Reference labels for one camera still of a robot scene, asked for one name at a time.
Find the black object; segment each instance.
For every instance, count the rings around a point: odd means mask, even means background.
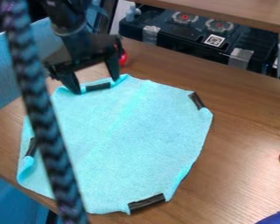
[[[47,216],[46,216],[46,222],[45,224],[57,224],[58,221],[58,215],[51,210],[49,210]]]
[[[192,94],[189,94],[190,99],[195,103],[197,110],[205,108],[205,104],[200,99],[200,97],[194,92]]]
[[[92,92],[92,91],[96,91],[96,90],[103,90],[106,88],[111,88],[111,83],[107,82],[107,83],[103,83],[103,84],[99,84],[99,85],[87,86],[86,91]]]
[[[142,209],[144,207],[148,207],[160,202],[165,202],[165,197],[162,193],[155,195],[153,197],[150,197],[148,199],[139,200],[137,202],[131,202],[129,203],[129,210],[131,213],[135,212],[136,210]]]
[[[29,149],[25,153],[26,157],[34,157],[36,153],[37,145],[36,145],[36,139],[35,137],[30,139]]]
[[[248,70],[269,74],[277,54],[278,35],[243,25],[143,5],[142,15],[120,22],[120,34],[143,41],[144,27],[156,26],[157,46],[228,64],[235,48],[253,51]]]

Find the cloth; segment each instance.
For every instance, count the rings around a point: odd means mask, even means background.
[[[198,110],[191,91],[121,75],[111,89],[74,95],[59,87],[52,95],[59,125],[86,209],[91,214],[121,211],[162,193],[172,198],[200,154],[213,115]],[[100,84],[111,79],[90,83]],[[25,164],[33,132],[24,119],[18,183],[53,198],[36,152]]]

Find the red part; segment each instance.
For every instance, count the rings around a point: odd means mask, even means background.
[[[124,51],[124,53],[118,60],[118,63],[121,67],[124,67],[127,64],[127,61],[128,61],[128,54]]]
[[[186,14],[182,15],[182,19],[187,20],[188,18],[189,18],[188,15],[186,15]]]

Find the electronic device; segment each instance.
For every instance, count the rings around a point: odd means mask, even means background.
[[[269,74],[277,54],[278,36],[227,21],[142,5],[142,14],[120,22],[120,34],[222,64]]]

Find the black cable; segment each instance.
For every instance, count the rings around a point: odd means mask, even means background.
[[[8,9],[4,12],[3,24],[13,68],[57,201],[59,215],[66,224],[88,223],[73,168],[46,89],[26,1],[3,0],[2,9]]]

